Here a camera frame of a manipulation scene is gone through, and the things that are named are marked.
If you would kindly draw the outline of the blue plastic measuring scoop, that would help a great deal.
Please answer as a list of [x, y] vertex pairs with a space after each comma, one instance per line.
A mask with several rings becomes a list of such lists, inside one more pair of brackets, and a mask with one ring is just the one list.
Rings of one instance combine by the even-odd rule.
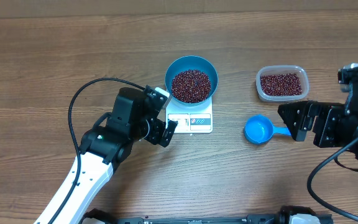
[[271, 120], [261, 114], [249, 118], [244, 126], [244, 136], [252, 144], [264, 144], [274, 134], [291, 136], [288, 128], [274, 126]]

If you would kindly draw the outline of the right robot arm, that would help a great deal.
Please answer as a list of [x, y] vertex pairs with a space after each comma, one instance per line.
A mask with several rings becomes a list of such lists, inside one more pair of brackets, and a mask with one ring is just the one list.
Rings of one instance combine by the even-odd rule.
[[[295, 141], [304, 141], [308, 131], [320, 148], [344, 147], [358, 137], [358, 108], [346, 104], [298, 101], [280, 105], [278, 114]], [[358, 141], [348, 151], [358, 160]]]

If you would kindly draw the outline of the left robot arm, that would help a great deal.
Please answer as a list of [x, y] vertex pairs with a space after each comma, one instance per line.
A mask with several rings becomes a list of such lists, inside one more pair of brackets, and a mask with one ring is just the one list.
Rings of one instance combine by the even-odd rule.
[[100, 189], [130, 155], [135, 142], [169, 145], [177, 122], [157, 118], [171, 100], [159, 88], [145, 90], [124, 87], [117, 94], [113, 110], [103, 114], [84, 133], [80, 156], [53, 196], [37, 223], [79, 223]]

